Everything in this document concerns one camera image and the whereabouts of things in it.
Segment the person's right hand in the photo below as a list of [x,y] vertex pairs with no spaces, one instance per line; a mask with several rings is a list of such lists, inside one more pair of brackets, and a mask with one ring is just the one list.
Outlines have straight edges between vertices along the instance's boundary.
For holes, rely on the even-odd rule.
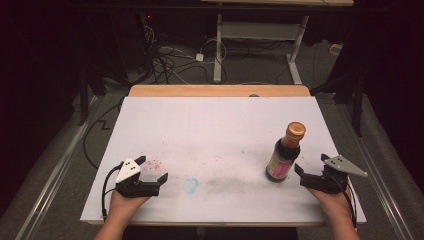
[[319,201],[322,212],[328,220],[350,220],[350,193],[327,194],[322,191],[308,188],[308,191]]

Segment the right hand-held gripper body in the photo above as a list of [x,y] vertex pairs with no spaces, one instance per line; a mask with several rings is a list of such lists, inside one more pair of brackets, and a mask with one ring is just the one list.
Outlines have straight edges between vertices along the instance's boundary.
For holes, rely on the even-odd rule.
[[303,178],[300,178],[300,185],[327,194],[337,194],[346,191],[349,185],[349,174],[360,177],[368,176],[366,171],[341,155],[330,157],[330,159],[323,163],[324,166],[321,175],[313,175],[304,172]]

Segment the white table cover sheet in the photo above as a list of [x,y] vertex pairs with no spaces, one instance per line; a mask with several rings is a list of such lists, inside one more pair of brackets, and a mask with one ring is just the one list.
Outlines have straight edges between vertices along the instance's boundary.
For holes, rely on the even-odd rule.
[[338,151],[313,97],[128,97],[81,219],[101,223],[109,202],[101,192],[115,185],[113,167],[145,156],[142,180],[168,180],[138,211],[136,224],[321,225],[319,203],[295,172],[281,183],[265,175],[276,141],[294,121],[306,127],[296,162],[320,174],[320,156]]

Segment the dark sauce bottle gold cap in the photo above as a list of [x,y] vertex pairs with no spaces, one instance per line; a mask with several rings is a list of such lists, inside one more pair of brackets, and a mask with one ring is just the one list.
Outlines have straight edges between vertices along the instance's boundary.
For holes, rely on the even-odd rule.
[[265,168],[267,178],[272,182],[282,182],[288,175],[293,163],[300,154],[300,141],[306,133],[306,127],[300,122],[291,122],[285,135],[274,145],[274,151]]

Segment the aluminium floor rail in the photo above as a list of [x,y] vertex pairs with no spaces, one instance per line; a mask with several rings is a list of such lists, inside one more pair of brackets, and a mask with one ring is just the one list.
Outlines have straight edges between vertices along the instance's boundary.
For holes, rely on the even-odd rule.
[[373,112],[364,112],[365,122],[360,124],[359,136],[353,128],[350,107],[339,105],[338,111],[358,151],[357,159],[369,174],[368,181],[376,198],[376,205],[371,205],[365,199],[366,194],[360,194],[367,206],[369,223],[377,223],[376,217],[389,223],[388,232],[394,234],[394,240],[417,240],[413,207],[420,207],[420,193],[386,133]]
[[99,109],[103,98],[93,96],[89,102],[88,109],[90,113],[86,119],[76,128],[73,137],[67,146],[62,157],[58,160],[56,166],[52,170],[45,186],[43,187],[39,197],[37,198],[34,206],[28,214],[25,222],[19,230],[15,240],[33,240],[36,232],[38,231],[40,224],[42,223],[46,213],[49,210],[51,203],[53,202],[58,189],[60,188],[62,181],[70,167],[71,161],[73,160],[74,152],[77,149],[78,144],[82,141],[85,136],[90,121],[93,119],[94,114]]

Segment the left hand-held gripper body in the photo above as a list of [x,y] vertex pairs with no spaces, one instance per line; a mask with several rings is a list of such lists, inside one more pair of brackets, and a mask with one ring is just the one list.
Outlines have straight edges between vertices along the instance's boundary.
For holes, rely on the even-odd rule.
[[141,165],[136,159],[124,160],[115,180],[115,189],[126,198],[158,196],[160,185],[156,182],[143,182],[140,180]]

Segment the white metal desk frame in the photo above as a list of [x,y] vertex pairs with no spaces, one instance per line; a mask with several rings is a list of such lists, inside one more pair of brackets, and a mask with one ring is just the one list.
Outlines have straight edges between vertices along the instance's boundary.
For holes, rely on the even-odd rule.
[[[259,7],[351,7],[353,0],[202,0],[212,3],[214,7],[232,5]],[[286,64],[295,85],[301,85],[302,81],[296,66],[296,57],[303,40],[308,24],[309,15],[304,14],[298,23],[259,23],[249,20],[247,22],[228,22],[222,19],[222,14],[217,15],[216,25],[216,50],[214,57],[215,83],[223,82],[223,60],[227,49],[223,39],[253,39],[253,40],[289,40],[294,42],[293,50],[285,56]]]

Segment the black metal stand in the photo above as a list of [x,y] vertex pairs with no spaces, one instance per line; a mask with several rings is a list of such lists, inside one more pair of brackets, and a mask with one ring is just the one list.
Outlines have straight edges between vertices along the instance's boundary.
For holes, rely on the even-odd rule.
[[88,90],[91,90],[95,95],[104,93],[102,79],[88,66],[83,66],[79,73],[80,126],[84,124],[89,115]]
[[364,76],[359,70],[349,70],[339,76],[330,78],[326,83],[310,90],[312,96],[318,93],[333,93],[336,104],[349,104],[352,106],[351,124],[358,137],[361,133],[361,115],[364,92]]

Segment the person's left hand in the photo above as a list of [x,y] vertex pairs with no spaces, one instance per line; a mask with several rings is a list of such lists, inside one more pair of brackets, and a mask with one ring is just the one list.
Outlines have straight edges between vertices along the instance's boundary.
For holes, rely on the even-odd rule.
[[110,199],[108,216],[129,221],[148,200],[149,197],[126,198],[114,190]]

